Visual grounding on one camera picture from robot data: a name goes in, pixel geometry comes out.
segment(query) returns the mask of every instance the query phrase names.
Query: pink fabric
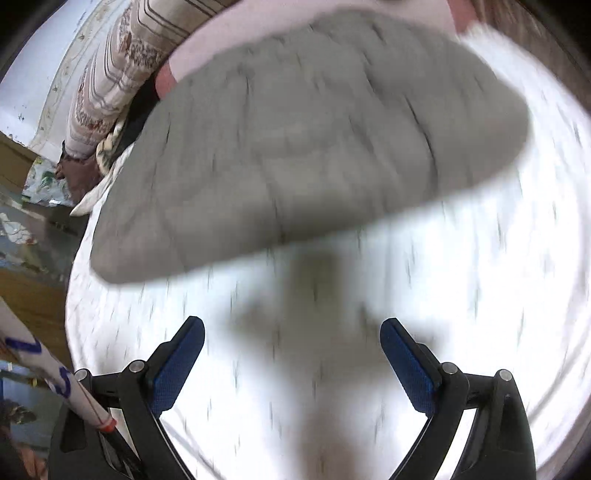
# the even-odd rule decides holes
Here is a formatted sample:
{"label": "pink fabric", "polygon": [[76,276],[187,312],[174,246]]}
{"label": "pink fabric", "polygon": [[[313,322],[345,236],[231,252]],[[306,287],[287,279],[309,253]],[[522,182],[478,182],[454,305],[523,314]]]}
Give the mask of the pink fabric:
{"label": "pink fabric", "polygon": [[198,28],[174,51],[168,66],[158,74],[157,92],[162,98],[176,82],[201,68],[217,53],[346,7],[379,11],[442,32],[456,32],[447,0],[240,0]]}

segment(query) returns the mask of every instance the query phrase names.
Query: wooden floor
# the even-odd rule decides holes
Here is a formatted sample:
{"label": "wooden floor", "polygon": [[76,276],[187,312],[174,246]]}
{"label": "wooden floor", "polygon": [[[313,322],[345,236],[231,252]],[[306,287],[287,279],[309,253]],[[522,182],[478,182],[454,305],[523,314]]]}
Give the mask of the wooden floor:
{"label": "wooden floor", "polygon": [[41,343],[72,368],[66,342],[66,292],[0,268],[0,296]]}

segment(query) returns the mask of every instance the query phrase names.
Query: white fabric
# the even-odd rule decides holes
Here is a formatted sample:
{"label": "white fabric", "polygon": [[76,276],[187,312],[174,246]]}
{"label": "white fabric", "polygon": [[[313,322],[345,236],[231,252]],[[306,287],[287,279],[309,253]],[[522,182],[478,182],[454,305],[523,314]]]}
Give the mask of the white fabric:
{"label": "white fabric", "polygon": [[[124,287],[89,269],[104,197],[96,204],[67,298],[74,364],[120,371],[187,316],[202,318],[206,346],[162,416],[198,478],[389,478],[425,420],[379,347],[379,325],[392,316],[441,361],[513,372],[540,480],[579,441],[591,394],[591,122],[500,34],[478,27],[461,42],[524,95],[532,122],[515,168],[472,192],[357,232]],[[438,478],[453,472],[472,415]]]}

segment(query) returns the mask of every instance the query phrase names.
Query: patterned fabric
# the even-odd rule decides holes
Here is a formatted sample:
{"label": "patterned fabric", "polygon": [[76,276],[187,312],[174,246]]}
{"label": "patterned fabric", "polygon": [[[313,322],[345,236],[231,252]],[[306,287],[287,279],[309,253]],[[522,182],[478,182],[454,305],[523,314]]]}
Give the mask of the patterned fabric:
{"label": "patterned fabric", "polygon": [[66,153],[88,158],[166,56],[235,0],[132,0],[86,66],[70,107]]}

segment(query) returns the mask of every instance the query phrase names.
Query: gray fabric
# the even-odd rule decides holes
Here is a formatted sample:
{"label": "gray fabric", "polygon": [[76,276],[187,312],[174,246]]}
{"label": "gray fabric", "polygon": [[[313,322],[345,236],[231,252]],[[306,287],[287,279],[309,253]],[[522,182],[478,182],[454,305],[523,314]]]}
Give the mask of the gray fabric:
{"label": "gray fabric", "polygon": [[462,46],[337,12],[217,56],[154,109],[90,263],[145,281],[354,228],[489,178],[527,132],[524,101]]}

